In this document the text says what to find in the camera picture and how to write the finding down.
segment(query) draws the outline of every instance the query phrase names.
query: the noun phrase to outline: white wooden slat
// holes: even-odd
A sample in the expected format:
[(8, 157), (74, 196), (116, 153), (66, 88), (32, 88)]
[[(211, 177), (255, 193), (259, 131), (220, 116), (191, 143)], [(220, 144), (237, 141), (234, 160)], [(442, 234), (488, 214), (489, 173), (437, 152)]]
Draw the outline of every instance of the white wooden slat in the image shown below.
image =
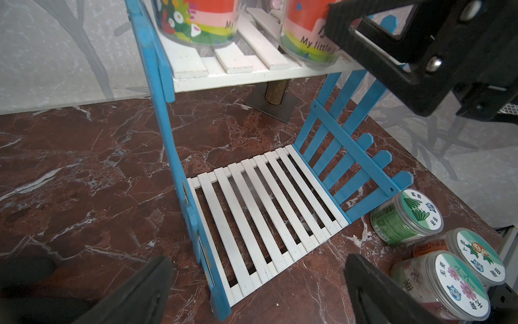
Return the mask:
[(331, 234), (329, 234), (329, 231), (327, 230), (327, 228), (324, 227), (322, 229), (322, 232), (324, 233), (326, 241), (331, 238)]
[(277, 272), (277, 269), (275, 269), (275, 265), (274, 265), (273, 261), (268, 264), (268, 267), (270, 268), (270, 272), (274, 277), (279, 274), (279, 272)]
[(320, 228), (320, 226), (318, 225), (316, 220), (311, 215), (311, 212), (309, 211), (308, 207), (305, 205), (302, 198), (299, 196), (295, 187), (293, 187), (291, 181), (288, 179), (288, 177), (284, 173), (284, 170), (281, 168), (281, 166), (277, 162), (277, 159), (275, 158), (275, 156), (278, 157), (278, 155), (277, 154), (274, 155), (273, 152), (267, 152), (264, 154), (264, 156), (268, 159), (268, 162), (270, 163), (271, 167), (274, 169), (274, 172), (277, 174), (277, 177), (279, 178), (282, 185), (288, 192), (288, 195), (290, 196), (292, 201), (295, 203), (295, 206), (297, 207), (298, 211), (300, 212), (300, 214), (306, 221), (306, 224), (309, 226), (309, 229), (315, 235), (318, 242), (319, 243), (325, 242), (327, 238), (324, 236), (322, 229)]
[(318, 217), (320, 218), (322, 223), (324, 223), (324, 225), (328, 229), (329, 233), (335, 234), (336, 232), (338, 232), (341, 228), (337, 228), (333, 224), (333, 222), (329, 218), (329, 215), (326, 213), (326, 211), (324, 210), (322, 205), (320, 205), (319, 201), (316, 199), (315, 195), (311, 192), (311, 189), (308, 187), (308, 185), (306, 184), (304, 179), (302, 179), (302, 176), (298, 173), (297, 169), (295, 168), (293, 163), (290, 161), (290, 158), (288, 158), (284, 149), (283, 148), (276, 149), (275, 152), (279, 155), (279, 157), (282, 160), (282, 163), (284, 163), (284, 165), (286, 166), (286, 168), (292, 175), (293, 179), (297, 183), (298, 187), (300, 188), (300, 190), (302, 191), (304, 196), (306, 196), (306, 199), (311, 204), (311, 206), (315, 210), (316, 214), (318, 215)]
[(202, 185), (203, 193), (207, 199), (212, 217), (214, 218), (214, 222), (218, 228), (221, 241), (223, 242), (228, 259), (230, 260), (230, 264), (234, 270), (234, 274), (236, 275), (239, 287), (241, 288), (243, 295), (247, 296), (254, 291), (254, 284), (248, 274), (247, 266), (244, 264), (243, 257), (241, 256), (241, 252), (234, 240), (234, 235), (230, 230), (230, 226), (228, 226), (220, 201), (216, 196), (216, 192), (210, 183), (207, 173), (198, 175), (198, 180)]
[(199, 189), (202, 186), (199, 184), (198, 178), (188, 178), (187, 181), (190, 181), (193, 185), (193, 188), (191, 189)]
[(293, 263), (295, 263), (295, 261), (293, 261), (292, 257), (290, 256), (289, 251), (284, 252), (282, 256), (286, 260), (287, 264), (292, 265)]
[(286, 262), (284, 262), (284, 259), (282, 258), (282, 253), (279, 250), (277, 243), (275, 243), (275, 239), (271, 234), (270, 229), (268, 228), (268, 224), (266, 224), (266, 221), (263, 218), (263, 214), (261, 214), (261, 211), (259, 210), (259, 207), (257, 206), (254, 197), (250, 192), (250, 189), (248, 188), (247, 183), (241, 175), (241, 171), (239, 170), (238, 164), (233, 163), (228, 166), (228, 169), (230, 170), (232, 177), (237, 185), (237, 188), (239, 189), (239, 192), (243, 197), (244, 203), (248, 208), (250, 216), (252, 216), (252, 220), (254, 221), (255, 227), (257, 228), (257, 231), (259, 232), (261, 239), (263, 240), (266, 250), (268, 251), (268, 254), (270, 255), (272, 261), (274, 262), (275, 267), (277, 268), (277, 272), (281, 272), (287, 267)]
[(257, 271), (256, 271), (256, 272), (254, 272), (254, 273), (252, 273), (252, 274), (250, 275), (250, 278), (252, 279), (252, 282), (254, 283), (254, 287), (255, 287), (256, 289), (259, 289), (259, 288), (263, 285), (263, 283), (261, 282), (261, 279), (259, 279), (259, 276), (258, 276), (258, 274), (257, 274)]
[(275, 21), (272, 15), (267, 14), (260, 8), (247, 8), (248, 13), (257, 21), (257, 23), (270, 34), (276, 41), (279, 41), (281, 25)]
[(237, 19), (237, 31), (269, 70), (289, 67), (288, 60), (244, 17)]
[[(288, 221), (290, 221), (291, 226), (295, 230), (295, 233), (297, 233), (298, 238), (304, 245), (306, 251), (311, 251), (315, 248), (315, 245), (313, 244), (313, 241), (309, 238), (308, 232), (306, 232), (306, 229), (298, 219), (297, 214), (293, 211), (293, 208), (291, 207), (289, 201), (284, 196), (284, 193), (282, 192), (281, 188), (275, 181), (274, 176), (271, 174), (270, 169), (266, 166), (266, 164), (263, 161), (262, 156), (256, 156), (253, 159), (255, 163), (257, 164), (257, 167), (263, 174), (263, 177), (266, 180), (266, 183), (270, 187), (271, 191), (274, 193), (275, 198), (277, 199), (277, 202), (281, 206), (281, 209), (283, 210), (284, 214), (286, 215), (286, 218)], [(244, 165), (244, 169), (247, 170), (247, 173), (255, 172), (252, 168), (252, 166), (248, 166), (250, 170), (247, 169), (247, 166), (242, 162)]]
[(254, 70), (254, 66), (247, 60), (236, 43), (213, 51), (228, 74), (252, 72)]
[(295, 150), (295, 148), (292, 145), (287, 145), (286, 147), (284, 147), (284, 152), (287, 152), (292, 156), (295, 163), (297, 163), (299, 169), (302, 171), (302, 173), (304, 173), (304, 175), (308, 179), (309, 183), (313, 186), (313, 188), (315, 189), (317, 194), (320, 196), (320, 199), (322, 199), (322, 201), (327, 206), (329, 211), (333, 214), (335, 219), (338, 221), (338, 223), (340, 224), (340, 228), (342, 229), (342, 228), (346, 227), (347, 225), (349, 225), (349, 223), (343, 216), (342, 212), (338, 209), (338, 207), (335, 205), (335, 203), (331, 200), (327, 191), (322, 187), (322, 185), (320, 184), (318, 179), (315, 178), (315, 175), (313, 174), (313, 172), (311, 172), (311, 170), (309, 170), (308, 165), (302, 160), (302, 158), (300, 157), (298, 152)]
[(209, 72), (207, 71), (205, 64), (203, 64), (203, 61), (196, 49), (175, 43), (165, 37), (156, 26), (151, 0), (144, 0), (144, 4), (156, 30), (156, 34), (162, 43), (162, 47), (164, 48), (169, 64), (171, 65), (174, 77), (180, 79), (208, 76)]
[(255, 236), (248, 224), (248, 221), (241, 209), (241, 205), (237, 200), (236, 194), (228, 182), (228, 179), (223, 171), (223, 168), (218, 168), (214, 170), (216, 177), (218, 178), (218, 183), (220, 184), (221, 190), (223, 191), (223, 195), (227, 200), (227, 204), (232, 212), (232, 216), (234, 216), (234, 220), (236, 221), (237, 228), (241, 233), (241, 237), (243, 238), (244, 244), (247, 247), (248, 253), (250, 254), (250, 258), (254, 263), (255, 270), (258, 274), (259, 279), (264, 284), (268, 280), (272, 278), (270, 270), (266, 264), (266, 260), (264, 259), (263, 253), (259, 248), (259, 244), (255, 240)]
[(279, 19), (279, 21), (282, 20), (282, 10), (272, 9), (272, 10), (270, 10), (270, 15)]
[(286, 224), (282, 220), (282, 217), (277, 211), (277, 208), (275, 207), (274, 203), (271, 201), (271, 198), (268, 195), (266, 189), (264, 188), (263, 183), (259, 179), (255, 170), (252, 169), (252, 172), (248, 172), (249, 170), (247, 170), (246, 163), (246, 160), (241, 161), (241, 164), (245, 166), (245, 171), (247, 171), (247, 175), (250, 178), (250, 181), (252, 182), (255, 191), (257, 191), (257, 194), (259, 195), (261, 202), (263, 203), (264, 207), (266, 208), (266, 211), (270, 215), (271, 221), (274, 223), (277, 232), (281, 236), (284, 245), (286, 246), (290, 254), (293, 256), (294, 260), (302, 258), (304, 255), (300, 253), (297, 244), (295, 243), (295, 240), (291, 236), (291, 233), (289, 232), (288, 228), (286, 227)]
[(312, 236), (310, 236), (309, 238), (313, 241), (313, 243), (315, 243), (315, 246), (316, 246), (316, 247), (318, 247), (318, 246), (319, 246), (319, 244), (320, 244), (320, 243), (319, 243), (319, 241), (316, 239), (315, 235), (312, 235)]
[(316, 75), (325, 75), (335, 72), (350, 72), (363, 69), (356, 61), (353, 63), (338, 60), (332, 66), (323, 69), (314, 69), (308, 66), (300, 66), (288, 54), (282, 54), (289, 65), (282, 70), (269, 70), (256, 55), (246, 55), (247, 60), (254, 66), (254, 71), (249, 73), (228, 74), (217, 58), (202, 58), (203, 63), (209, 71), (207, 77), (173, 79), (175, 92), (186, 92), (203, 89), (214, 89), (221, 87), (236, 86), (240, 84), (253, 84), (282, 79), (306, 78)]
[(234, 295), (231, 292), (230, 285), (228, 284), (228, 280), (225, 275), (225, 270), (223, 269), (223, 265), (220, 260), (220, 256), (218, 254), (218, 251), (216, 250), (216, 245), (214, 244), (214, 240), (212, 239), (212, 235), (210, 234), (209, 227), (207, 226), (207, 220), (205, 219), (205, 215), (202, 211), (202, 206), (199, 204), (198, 195), (196, 194), (196, 191), (194, 189), (193, 181), (192, 179), (187, 179), (187, 183), (189, 184), (189, 187), (191, 189), (191, 192), (194, 197), (194, 202), (196, 204), (196, 208), (198, 208), (199, 217), (202, 220), (202, 226), (203, 230), (205, 231), (205, 234), (207, 236), (207, 239), (209, 241), (209, 248), (212, 252), (212, 255), (214, 256), (214, 262), (216, 265), (216, 269), (218, 269), (218, 273), (220, 274), (221, 282), (223, 283), (223, 289), (225, 290), (225, 294), (228, 299), (228, 303), (230, 305), (235, 304), (234, 302)]
[(234, 303), (230, 304), (230, 307), (232, 307), (235, 304), (239, 303), (243, 298), (245, 298), (245, 296), (243, 296), (243, 293), (241, 292), (241, 289), (239, 288), (239, 285), (232, 286), (230, 288), (230, 290), (232, 291), (232, 294), (234, 295)]
[(308, 254), (308, 252), (311, 252), (311, 251), (306, 251), (304, 244), (302, 244), (302, 242), (297, 244), (297, 246), (298, 246), (298, 249), (300, 250), (300, 253), (302, 253), (304, 255)]
[(210, 183), (218, 182), (218, 178), (214, 174), (214, 171), (207, 173), (207, 177), (209, 177)]

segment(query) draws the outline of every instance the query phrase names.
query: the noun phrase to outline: colorful canister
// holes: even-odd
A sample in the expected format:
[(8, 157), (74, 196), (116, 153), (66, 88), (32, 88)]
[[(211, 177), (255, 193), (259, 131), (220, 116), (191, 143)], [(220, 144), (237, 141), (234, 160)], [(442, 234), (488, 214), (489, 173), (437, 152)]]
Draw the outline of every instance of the colorful canister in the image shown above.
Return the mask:
[(286, 0), (279, 45), (288, 54), (316, 65), (332, 65), (340, 49), (324, 35), (330, 3), (337, 0)]
[(218, 48), (236, 35), (239, 0), (153, 0), (153, 4), (160, 30), (178, 43)]
[(447, 251), (397, 262), (391, 278), (431, 313), (442, 319), (483, 321), (489, 297), (471, 267)]
[(496, 251), (474, 231), (458, 228), (414, 245), (414, 257), (431, 251), (449, 251), (472, 267), (486, 286), (498, 286), (506, 281), (506, 268)]
[(437, 206), (414, 189), (405, 189), (374, 209), (370, 223), (376, 234), (391, 245), (438, 234), (444, 227)]

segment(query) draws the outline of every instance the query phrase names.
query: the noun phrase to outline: cartoon label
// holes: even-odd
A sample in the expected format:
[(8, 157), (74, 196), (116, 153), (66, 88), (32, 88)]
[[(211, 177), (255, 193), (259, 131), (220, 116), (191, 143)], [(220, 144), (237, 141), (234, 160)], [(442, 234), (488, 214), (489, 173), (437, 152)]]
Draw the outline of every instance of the cartoon label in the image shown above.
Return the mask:
[(422, 227), (438, 230), (442, 225), (442, 216), (435, 204), (417, 190), (405, 189), (401, 193), (401, 202), (410, 217)]
[(435, 271), (446, 295), (457, 306), (476, 317), (487, 314), (490, 305), (484, 286), (461, 259), (440, 254), (435, 259)]
[(236, 34), (239, 0), (155, 0), (157, 24), (172, 39), (219, 45)]
[(479, 274), (496, 283), (506, 278), (506, 268), (496, 251), (483, 238), (471, 231), (457, 234), (457, 243), (462, 255)]
[(391, 269), (391, 278), (433, 314), (444, 319), (455, 317), (432, 292), (426, 274), (422, 273), (422, 259), (413, 258), (396, 263)]
[(280, 44), (288, 51), (319, 63), (334, 63), (340, 49), (324, 35), (327, 5), (336, 0), (287, 0)]

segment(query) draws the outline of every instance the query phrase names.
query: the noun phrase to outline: marble surface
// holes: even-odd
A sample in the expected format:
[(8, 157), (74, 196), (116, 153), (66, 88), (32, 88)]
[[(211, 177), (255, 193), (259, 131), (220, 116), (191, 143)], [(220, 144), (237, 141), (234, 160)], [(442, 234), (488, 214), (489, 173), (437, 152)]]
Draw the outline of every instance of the marble surface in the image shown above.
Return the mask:
[[(187, 177), (292, 144), (322, 83), (291, 83), (300, 101), (288, 124), (242, 104), (253, 86), (178, 94), (169, 115)], [(392, 152), (389, 175), (415, 176), (413, 187), (436, 203), (445, 230), (467, 227), (499, 247), (497, 233), (371, 118), (353, 137), (364, 132), (375, 138), (369, 154)], [(59, 264), (31, 294), (98, 300), (164, 254), (177, 277), (163, 323), (218, 322), (150, 100), (0, 116), (0, 174), (0, 257), (48, 255)], [(368, 183), (356, 197), (371, 190)], [(236, 304), (226, 322), (353, 323), (343, 276), (351, 253), (388, 273), (411, 246), (388, 247), (364, 216)]]

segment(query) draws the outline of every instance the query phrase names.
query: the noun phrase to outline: pink flower illustration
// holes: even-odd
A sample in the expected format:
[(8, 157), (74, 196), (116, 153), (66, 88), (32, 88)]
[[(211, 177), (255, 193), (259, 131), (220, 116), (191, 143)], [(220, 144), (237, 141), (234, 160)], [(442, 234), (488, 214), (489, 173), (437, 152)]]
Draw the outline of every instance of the pink flower illustration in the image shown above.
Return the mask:
[(450, 277), (452, 277), (455, 280), (461, 279), (461, 277), (458, 275), (457, 270), (453, 269), (451, 266), (448, 268), (448, 273), (450, 274)]
[(469, 286), (464, 280), (461, 280), (461, 290), (466, 295), (467, 298), (471, 300), (477, 299), (477, 295), (473, 291), (473, 288)]

